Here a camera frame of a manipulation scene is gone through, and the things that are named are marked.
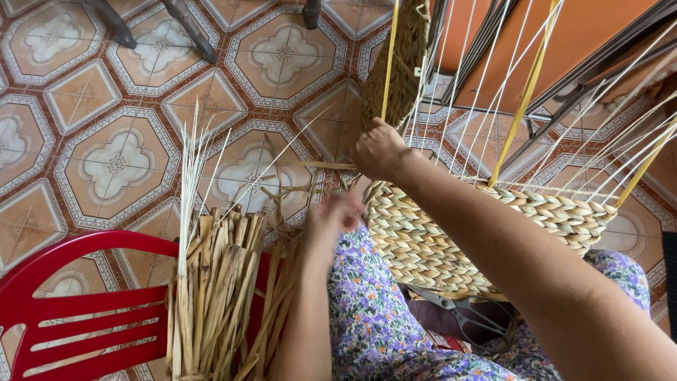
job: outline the purple floral fabric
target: purple floral fabric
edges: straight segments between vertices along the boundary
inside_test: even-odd
[[[642,269],[615,252],[591,250],[586,261],[649,310]],[[329,273],[334,380],[558,380],[561,377],[526,325],[496,362],[433,348],[361,226],[341,237]]]

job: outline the scissors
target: scissors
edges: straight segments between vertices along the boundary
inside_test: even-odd
[[[512,344],[512,332],[510,330],[513,327],[517,326],[515,318],[513,318],[512,315],[508,312],[508,310],[506,310],[502,305],[500,305],[496,301],[491,300],[489,298],[485,298],[484,296],[469,296],[462,300],[451,300],[444,298],[443,296],[440,296],[435,292],[432,292],[427,289],[423,289],[413,285],[407,285],[407,287],[413,292],[422,296],[425,300],[435,303],[436,305],[444,308],[445,310],[449,310],[449,313],[455,318],[456,322],[458,323],[458,327],[460,328],[461,334],[463,334],[465,340],[471,343],[472,345],[476,346],[477,348],[486,350],[487,352],[491,353],[503,353],[510,348],[510,345]],[[508,326],[504,327],[496,323],[495,321],[492,321],[482,313],[480,313],[477,310],[477,308],[473,306],[474,304],[477,304],[477,302],[480,300],[491,302],[494,305],[498,306],[500,308],[500,311],[505,313],[505,315],[510,318],[509,319],[510,323],[508,324]],[[477,320],[469,319],[467,316],[463,315],[460,312],[460,310],[469,310],[474,315],[478,316],[479,319]],[[486,345],[480,345],[477,344],[476,342],[473,342],[466,333],[468,324],[477,325],[479,327],[482,327],[483,329],[488,329],[491,332],[499,334],[500,344],[495,347],[494,346],[488,347]]]

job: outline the metal chair leg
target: metal chair leg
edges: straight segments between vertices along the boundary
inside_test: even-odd
[[[217,61],[216,51],[209,41],[202,35],[200,29],[193,21],[188,6],[184,0],[162,0],[169,14],[181,24],[181,26],[188,32],[188,35],[193,40],[195,45],[202,53],[202,59],[215,64]]]
[[[129,27],[106,0],[85,0],[85,3],[94,7],[101,18],[113,25],[115,29],[115,41],[117,43],[129,49],[136,47],[136,41],[132,37]]]
[[[303,23],[309,31],[318,27],[321,9],[322,0],[306,0],[305,6],[303,7]]]

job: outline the red plastic chair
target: red plastic chair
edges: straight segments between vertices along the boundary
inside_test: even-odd
[[[179,253],[178,244],[164,239],[125,230],[100,231],[65,239],[42,249],[25,258],[0,279],[0,305],[3,306],[0,326],[4,327],[3,335],[16,324],[26,325],[16,350],[9,381],[89,381],[134,365],[161,359],[166,355],[167,309],[162,303],[92,319],[38,326],[45,320],[133,308],[164,300],[166,285],[102,294],[33,298],[35,290],[63,266],[97,250],[113,248],[135,249],[172,257],[177,257]],[[257,287],[264,291],[269,260],[269,256],[262,256],[257,278]],[[253,342],[261,325],[262,310],[263,299],[255,296],[252,301],[252,319],[247,332],[248,343]],[[31,350],[39,343],[153,318],[158,320],[76,342]],[[32,368],[152,336],[156,336],[157,339],[24,377],[24,372]]]

